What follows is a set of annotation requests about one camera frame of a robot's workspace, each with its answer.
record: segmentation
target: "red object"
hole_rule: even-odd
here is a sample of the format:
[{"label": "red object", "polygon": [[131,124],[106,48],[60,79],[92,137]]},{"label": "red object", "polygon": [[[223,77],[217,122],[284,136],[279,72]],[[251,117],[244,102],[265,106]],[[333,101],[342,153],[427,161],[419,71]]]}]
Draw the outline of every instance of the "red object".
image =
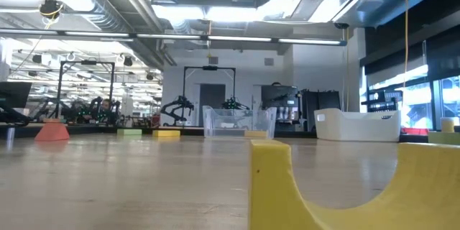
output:
[{"label": "red object", "polygon": [[406,134],[428,136],[428,129],[402,128],[401,131]]},{"label": "red object", "polygon": [[58,141],[69,138],[67,127],[63,123],[46,123],[38,132],[35,141]]}]

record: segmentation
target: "yellow arch block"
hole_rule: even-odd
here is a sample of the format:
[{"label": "yellow arch block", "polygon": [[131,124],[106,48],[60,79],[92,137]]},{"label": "yellow arch block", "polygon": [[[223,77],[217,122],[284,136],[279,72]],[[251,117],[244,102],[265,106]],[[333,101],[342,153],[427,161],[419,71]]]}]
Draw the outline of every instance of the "yellow arch block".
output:
[{"label": "yellow arch block", "polygon": [[460,147],[400,144],[386,189],[348,209],[302,199],[287,144],[252,140],[251,163],[249,230],[460,229]]}]

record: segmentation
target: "door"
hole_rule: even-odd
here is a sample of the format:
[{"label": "door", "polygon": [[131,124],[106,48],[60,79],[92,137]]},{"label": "door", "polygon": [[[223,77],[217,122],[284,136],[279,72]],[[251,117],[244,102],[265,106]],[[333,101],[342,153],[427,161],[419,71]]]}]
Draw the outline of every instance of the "door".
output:
[{"label": "door", "polygon": [[225,102],[225,85],[224,84],[208,84],[200,85],[200,114],[199,126],[203,126],[203,105],[212,107],[213,109],[222,109],[222,104]]}]

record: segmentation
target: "monitor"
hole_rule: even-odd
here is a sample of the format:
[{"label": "monitor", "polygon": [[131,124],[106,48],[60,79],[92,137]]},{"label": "monitor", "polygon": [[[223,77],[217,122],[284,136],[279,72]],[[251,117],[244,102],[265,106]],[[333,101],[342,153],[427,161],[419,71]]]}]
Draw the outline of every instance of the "monitor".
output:
[{"label": "monitor", "polygon": [[0,102],[9,108],[25,108],[32,83],[0,82]]}]

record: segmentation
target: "table surface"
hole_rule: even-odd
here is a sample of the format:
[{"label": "table surface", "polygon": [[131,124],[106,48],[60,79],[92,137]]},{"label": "table surface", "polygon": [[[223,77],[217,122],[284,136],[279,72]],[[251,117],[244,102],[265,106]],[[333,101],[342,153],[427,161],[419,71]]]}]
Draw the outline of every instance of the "table surface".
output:
[{"label": "table surface", "polygon": [[[323,206],[366,203],[395,171],[396,143],[279,140],[303,197]],[[88,134],[0,148],[3,229],[247,229],[246,139]]]}]

